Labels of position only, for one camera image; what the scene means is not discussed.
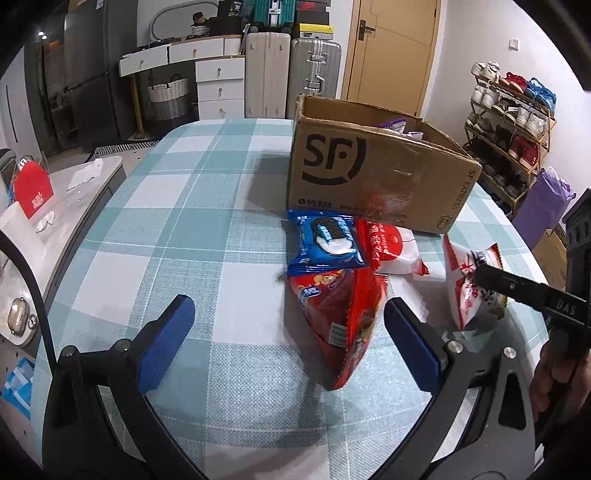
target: red and white package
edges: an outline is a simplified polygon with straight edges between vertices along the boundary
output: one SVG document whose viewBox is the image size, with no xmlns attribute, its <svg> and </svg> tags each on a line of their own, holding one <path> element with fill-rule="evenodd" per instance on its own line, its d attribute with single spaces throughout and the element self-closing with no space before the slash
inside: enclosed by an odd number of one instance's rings
<svg viewBox="0 0 591 480">
<path fill-rule="evenodd" d="M 429 270 L 421 259 L 412 230 L 394 225 L 356 221 L 362 249 L 378 273 L 389 275 L 427 275 Z"/>
<path fill-rule="evenodd" d="M 334 270 L 289 277 L 304 316 L 342 387 L 357 367 L 384 305 L 386 279 L 370 268 Z"/>
<path fill-rule="evenodd" d="M 483 251 L 470 250 L 443 236 L 447 293 L 452 316 L 461 330 L 466 328 L 476 314 L 492 314 L 497 319 L 505 316 L 507 297 L 492 290 L 485 290 L 474 283 L 474 270 L 487 264 L 503 270 L 497 244 Z"/>
</svg>

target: blue gripper pad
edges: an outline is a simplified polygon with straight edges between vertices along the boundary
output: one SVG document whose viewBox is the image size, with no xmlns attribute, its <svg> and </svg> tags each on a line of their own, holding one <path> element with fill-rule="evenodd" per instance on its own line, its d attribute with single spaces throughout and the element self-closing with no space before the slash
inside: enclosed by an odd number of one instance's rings
<svg viewBox="0 0 591 480">
<path fill-rule="evenodd" d="M 384 324 L 418 387 L 432 394 L 438 392 L 441 362 L 418 332 L 420 321 L 403 299 L 388 300 L 384 308 Z M 424 327 L 436 335 L 431 326 Z"/>
<path fill-rule="evenodd" d="M 143 346 L 144 351 L 138 362 L 137 384 L 142 395 L 158 388 L 194 321 L 193 300 L 184 295 L 178 295 L 158 320 L 144 326 L 142 331 L 152 327 L 154 333 L 150 344 Z M 142 332 L 138 334 L 136 340 L 139 338 L 147 339 L 145 335 L 142 336 Z"/>
</svg>

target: purple bag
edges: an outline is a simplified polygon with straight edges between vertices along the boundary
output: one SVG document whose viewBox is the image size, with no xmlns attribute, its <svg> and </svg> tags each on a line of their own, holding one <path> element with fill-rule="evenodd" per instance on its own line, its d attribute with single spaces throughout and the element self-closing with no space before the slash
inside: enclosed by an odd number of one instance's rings
<svg viewBox="0 0 591 480">
<path fill-rule="evenodd" d="M 513 218 L 513 226 L 532 250 L 546 230 L 553 230 L 576 197 L 552 167 L 542 168 L 537 181 Z"/>
</svg>

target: white sneaker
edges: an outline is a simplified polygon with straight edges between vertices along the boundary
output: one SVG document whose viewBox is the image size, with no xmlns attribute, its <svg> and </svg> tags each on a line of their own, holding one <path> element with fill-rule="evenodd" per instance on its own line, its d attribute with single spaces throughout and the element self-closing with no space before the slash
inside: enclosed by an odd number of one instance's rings
<svg viewBox="0 0 591 480">
<path fill-rule="evenodd" d="M 492 106 L 497 103 L 499 101 L 499 92 L 497 92 L 496 90 L 493 90 L 492 88 L 489 88 L 486 90 L 486 93 L 482 96 L 482 100 L 480 101 L 480 104 L 484 107 L 484 108 L 488 108 L 489 110 L 492 108 Z"/>
<path fill-rule="evenodd" d="M 471 100 L 474 103 L 477 103 L 478 105 L 480 105 L 480 101 L 482 100 L 482 97 L 484 96 L 485 93 L 486 93 L 486 87 L 483 87 L 482 85 L 477 85 L 476 88 L 474 88 L 474 93 L 472 94 Z"/>
<path fill-rule="evenodd" d="M 496 78 L 499 76 L 500 70 L 501 69 L 499 68 L 499 64 L 498 63 L 489 62 L 482 69 L 482 72 L 480 73 L 480 76 L 486 78 L 487 80 L 489 80 L 491 82 L 495 82 L 496 81 Z"/>
<path fill-rule="evenodd" d="M 482 73 L 482 69 L 486 66 L 486 63 L 482 63 L 481 61 L 477 61 L 474 65 L 472 65 L 472 70 L 470 72 L 473 75 L 480 75 Z"/>
<path fill-rule="evenodd" d="M 546 120 L 532 113 L 525 124 L 525 129 L 536 138 L 541 138 L 546 130 Z"/>
<path fill-rule="evenodd" d="M 519 107 L 517 110 L 517 121 L 515 122 L 518 127 L 525 128 L 525 124 L 530 118 L 530 111 L 527 108 Z"/>
</svg>

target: blue and white checkered pattern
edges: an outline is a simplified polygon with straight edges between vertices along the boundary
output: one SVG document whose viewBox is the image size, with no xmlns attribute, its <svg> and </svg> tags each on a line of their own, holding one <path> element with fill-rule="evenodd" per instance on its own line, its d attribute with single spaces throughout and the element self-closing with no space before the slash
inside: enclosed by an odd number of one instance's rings
<svg viewBox="0 0 591 480">
<path fill-rule="evenodd" d="M 392 453 L 430 396 L 417 389 L 379 322 L 344 388 L 330 375 L 285 283 L 297 238 L 286 220 L 292 124 L 201 121 L 166 136 L 123 183 L 86 235 L 50 312 L 56 351 L 106 349 L 134 338 L 176 294 L 196 321 L 159 389 L 148 396 L 180 446 L 215 478 L 366 479 Z M 507 266 L 544 281 L 503 213 L 476 186 L 451 239 L 498 242 Z M 546 339 L 541 316 L 510 303 L 504 320 L 457 332 L 447 303 L 440 236 L 419 236 L 431 275 L 391 278 L 423 319 L 468 348 L 510 342 L 531 374 Z M 33 428 L 40 449 L 50 374 L 35 368 Z M 110 394 L 122 444 L 135 448 Z"/>
</svg>

